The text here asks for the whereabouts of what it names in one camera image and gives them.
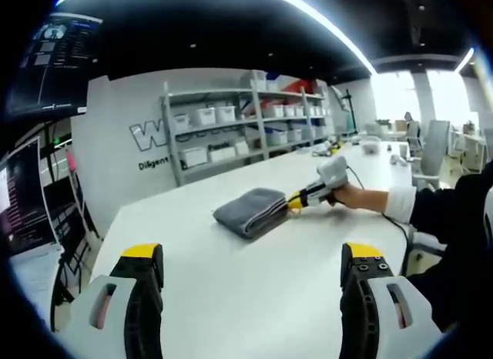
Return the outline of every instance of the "window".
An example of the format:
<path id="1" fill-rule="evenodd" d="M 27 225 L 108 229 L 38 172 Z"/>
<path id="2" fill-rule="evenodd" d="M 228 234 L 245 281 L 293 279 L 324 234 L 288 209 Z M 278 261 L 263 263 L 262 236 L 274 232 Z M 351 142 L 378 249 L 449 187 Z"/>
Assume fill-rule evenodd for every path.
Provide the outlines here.
<path id="1" fill-rule="evenodd" d="M 386 72 L 371 77 L 377 119 L 404 119 L 408 111 L 414 120 L 421 120 L 418 95 L 411 72 Z"/>
<path id="2" fill-rule="evenodd" d="M 468 120 L 477 124 L 477 114 L 471 113 L 464 80 L 456 72 L 427 70 L 433 95 L 434 113 L 438 120 L 448 120 L 459 127 Z"/>

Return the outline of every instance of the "person's arm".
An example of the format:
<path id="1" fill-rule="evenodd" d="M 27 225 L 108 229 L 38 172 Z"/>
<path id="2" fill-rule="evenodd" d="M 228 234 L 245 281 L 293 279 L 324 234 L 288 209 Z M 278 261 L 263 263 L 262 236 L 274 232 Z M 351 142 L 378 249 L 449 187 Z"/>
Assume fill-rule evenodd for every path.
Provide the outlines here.
<path id="1" fill-rule="evenodd" d="M 454 190 L 422 190 L 416 187 L 393 187 L 390 191 L 363 190 L 350 184 L 334 191 L 335 198 L 351 209 L 383 213 L 417 230 L 435 235 L 447 243 L 451 232 L 450 219 L 457 219 Z"/>
<path id="2" fill-rule="evenodd" d="M 348 184 L 335 190 L 334 196 L 352 209 L 373 210 L 409 223 L 420 232 L 436 236 L 441 243 L 453 242 L 451 237 L 468 237 L 469 242 L 476 240 L 483 244 L 483 211 L 491 186 L 493 162 L 481 174 L 461 177 L 453 190 L 417 191 L 415 187 L 394 187 L 382 192 Z"/>

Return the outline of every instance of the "white storage bin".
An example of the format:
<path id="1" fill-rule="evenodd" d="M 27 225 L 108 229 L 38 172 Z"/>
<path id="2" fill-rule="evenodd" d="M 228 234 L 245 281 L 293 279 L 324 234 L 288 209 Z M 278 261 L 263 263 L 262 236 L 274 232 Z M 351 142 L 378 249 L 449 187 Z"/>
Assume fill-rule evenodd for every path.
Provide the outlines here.
<path id="1" fill-rule="evenodd" d="M 236 157 L 236 150 L 234 147 L 225 147 L 223 148 L 223 159 L 232 159 Z"/>
<path id="2" fill-rule="evenodd" d="M 309 126 L 306 126 L 304 129 L 303 129 L 303 139 L 311 139 L 312 137 L 315 138 L 315 127 L 312 126 L 311 127 L 311 136 L 310 136 L 310 127 Z"/>
<path id="3" fill-rule="evenodd" d="M 206 107 L 205 109 L 198 109 L 191 114 L 192 124 L 194 126 L 210 126 L 216 124 L 216 109 L 213 107 Z"/>
<path id="4" fill-rule="evenodd" d="M 240 77 L 240 84 L 243 88 L 252 88 L 252 82 L 257 84 L 260 91 L 267 90 L 267 72 L 263 70 L 249 70 Z"/>
<path id="5" fill-rule="evenodd" d="M 287 131 L 288 142 L 299 142 L 303 139 L 303 133 L 301 129 L 292 129 Z"/>
<path id="6" fill-rule="evenodd" d="M 234 149 L 236 150 L 236 154 L 238 156 L 247 155 L 250 152 L 248 148 L 247 141 L 241 140 L 234 144 Z"/>
<path id="7" fill-rule="evenodd" d="M 219 106 L 216 107 L 216 121 L 218 123 L 223 122 L 236 122 L 234 115 L 235 106 Z"/>
<path id="8" fill-rule="evenodd" d="M 224 160 L 223 149 L 215 149 L 208 152 L 209 161 L 211 163 L 217 163 L 218 161 Z"/>
<path id="9" fill-rule="evenodd" d="M 335 134 L 335 129 L 334 129 L 334 123 L 332 122 L 332 119 L 327 119 L 326 120 L 326 130 L 327 130 L 327 135 L 333 135 Z"/>
<path id="10" fill-rule="evenodd" d="M 327 86 L 327 83 L 323 80 L 315 79 L 314 81 L 312 81 L 311 86 L 316 95 L 326 96 L 329 93 L 329 87 Z"/>
<path id="11" fill-rule="evenodd" d="M 177 132 L 186 132 L 190 129 L 190 117 L 187 114 L 176 115 L 173 121 Z"/>
<path id="12" fill-rule="evenodd" d="M 179 156 L 187 168 L 207 163 L 207 149 L 205 147 L 184 149 L 179 153 Z"/>
<path id="13" fill-rule="evenodd" d="M 305 109 L 303 106 L 296 106 L 294 109 L 294 115 L 296 116 L 305 116 Z"/>
<path id="14" fill-rule="evenodd" d="M 327 128 L 325 126 L 315 126 L 315 138 L 325 137 L 327 135 Z"/>
<path id="15" fill-rule="evenodd" d="M 269 146 L 285 145 L 287 143 L 287 132 L 267 133 L 267 144 Z"/>
<path id="16" fill-rule="evenodd" d="M 282 118 L 284 110 L 282 105 L 269 105 L 263 111 L 263 116 L 266 118 Z"/>
<path id="17" fill-rule="evenodd" d="M 267 80 L 267 91 L 278 92 L 279 86 L 277 85 L 277 81 L 275 80 Z"/>
<path id="18" fill-rule="evenodd" d="M 294 106 L 285 105 L 284 106 L 284 116 L 287 118 L 294 117 Z"/>

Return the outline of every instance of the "metal shelf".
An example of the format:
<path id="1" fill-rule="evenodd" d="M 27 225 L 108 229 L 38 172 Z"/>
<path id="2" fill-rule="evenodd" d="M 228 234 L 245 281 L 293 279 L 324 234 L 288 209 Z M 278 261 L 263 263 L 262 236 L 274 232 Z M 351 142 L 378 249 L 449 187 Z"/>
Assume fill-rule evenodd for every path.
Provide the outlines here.
<path id="1" fill-rule="evenodd" d="M 188 175 L 191 175 L 191 174 L 194 174 L 194 173 L 201 172 L 203 170 L 207 170 L 207 169 L 211 169 L 211 168 L 216 168 L 218 166 L 222 166 L 222 165 L 226 165 L 226 164 L 235 163 L 236 161 L 241 161 L 241 160 L 249 159 L 250 157 L 259 156 L 259 155 L 262 155 L 262 150 L 260 150 L 260 149 L 258 149 L 256 151 L 253 151 L 251 153 L 247 153 L 246 155 L 235 156 L 235 157 L 232 157 L 231 159 L 226 159 L 226 160 L 218 161 L 216 163 L 207 163 L 207 164 L 193 166 L 190 169 L 184 169 L 183 170 L 183 174 L 185 176 L 188 176 Z"/>
<path id="2" fill-rule="evenodd" d="M 289 149 L 290 147 L 297 146 L 297 145 L 303 145 L 306 143 L 310 143 L 309 139 L 303 139 L 302 141 L 296 141 L 296 142 L 289 142 L 284 145 L 279 145 L 279 146 L 269 146 L 267 147 L 267 152 L 271 153 L 273 151 L 277 151 L 279 149 Z"/>
<path id="3" fill-rule="evenodd" d="M 268 146 L 267 136 L 265 132 L 265 123 L 267 122 L 301 122 L 306 124 L 306 126 L 311 129 L 312 126 L 316 125 L 315 119 L 325 119 L 327 116 L 292 116 L 292 117 L 263 117 L 262 116 L 262 100 L 282 100 L 282 99 L 292 99 L 300 103 L 303 106 L 304 112 L 310 111 L 309 102 L 320 102 L 324 101 L 326 97 L 322 95 L 308 95 L 305 93 L 304 88 L 300 88 L 300 92 L 284 92 L 284 91 L 259 91 L 258 86 L 255 82 L 252 82 L 251 88 L 223 88 L 223 89 L 201 89 L 196 91 L 182 91 L 182 92 L 170 92 L 168 82 L 163 83 L 163 97 L 162 102 L 162 114 L 165 127 L 167 127 L 170 134 L 166 135 L 166 142 L 168 143 L 169 156 L 172 163 L 173 174 L 176 178 L 178 186 L 183 186 L 187 183 L 187 178 L 189 175 L 194 173 L 202 172 L 204 170 L 217 168 L 220 166 L 225 166 L 230 163 L 239 162 L 242 160 L 250 159 L 252 157 L 260 157 L 263 160 L 270 158 L 269 153 L 277 150 L 286 150 L 294 146 L 303 145 L 313 145 L 315 139 L 325 139 L 326 137 L 317 137 L 310 139 L 303 139 L 299 142 L 291 142 L 279 146 Z M 176 132 L 174 129 L 173 120 L 173 108 L 175 106 L 184 106 L 191 104 L 204 104 L 207 102 L 224 101 L 230 102 L 236 107 L 236 111 L 242 107 L 243 100 L 250 100 L 255 113 L 249 117 L 249 119 L 238 120 L 236 122 L 228 122 L 221 124 L 213 124 L 211 126 L 197 126 L 190 127 L 187 131 Z M 179 160 L 179 149 L 180 144 L 177 140 L 178 136 L 185 136 L 187 134 L 193 134 L 198 132 L 213 131 L 219 129 L 225 129 L 234 126 L 241 126 L 242 129 L 239 133 L 241 136 L 245 136 L 246 132 L 243 127 L 247 125 L 258 127 L 260 147 L 255 151 L 252 151 L 246 155 L 236 156 L 230 159 L 226 159 L 216 163 L 205 163 L 203 165 L 194 166 L 189 169 L 182 169 L 181 162 Z"/>
<path id="4" fill-rule="evenodd" d="M 284 91 L 258 91 L 259 96 L 272 96 L 272 97 L 279 97 L 279 98 L 286 98 L 286 97 L 296 97 L 298 99 L 301 99 L 303 97 L 302 93 L 298 92 L 284 92 Z M 305 96 L 307 99 L 316 99 L 316 100 L 322 100 L 324 97 L 322 95 L 308 95 L 305 93 Z"/>
<path id="5" fill-rule="evenodd" d="M 293 117 L 282 117 L 282 118 L 263 118 L 263 122 L 282 122 L 286 120 L 307 120 L 306 116 L 293 116 Z"/>
<path id="6" fill-rule="evenodd" d="M 197 91 L 183 91 L 169 94 L 171 106 L 198 103 L 203 101 L 215 101 L 228 99 L 234 95 L 251 95 L 252 89 L 247 88 L 224 88 L 224 89 L 200 89 Z"/>
<path id="7" fill-rule="evenodd" d="M 230 126 L 243 126 L 246 124 L 257 124 L 257 119 L 237 120 L 236 122 L 225 122 L 223 124 L 212 124 L 211 126 L 197 126 L 197 127 L 194 127 L 192 129 L 189 129 L 189 130 L 184 131 L 184 132 L 176 132 L 175 136 L 184 136 L 186 134 L 203 132 L 206 130 L 222 129 L 222 128 L 228 128 Z"/>

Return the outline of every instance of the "white sleeve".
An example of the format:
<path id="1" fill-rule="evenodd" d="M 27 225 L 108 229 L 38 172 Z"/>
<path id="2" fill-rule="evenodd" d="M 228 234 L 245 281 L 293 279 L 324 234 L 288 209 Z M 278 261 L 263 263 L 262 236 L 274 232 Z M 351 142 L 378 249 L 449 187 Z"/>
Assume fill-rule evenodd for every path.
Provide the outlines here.
<path id="1" fill-rule="evenodd" d="M 415 199 L 416 187 L 391 187 L 384 214 L 398 222 L 409 223 Z"/>

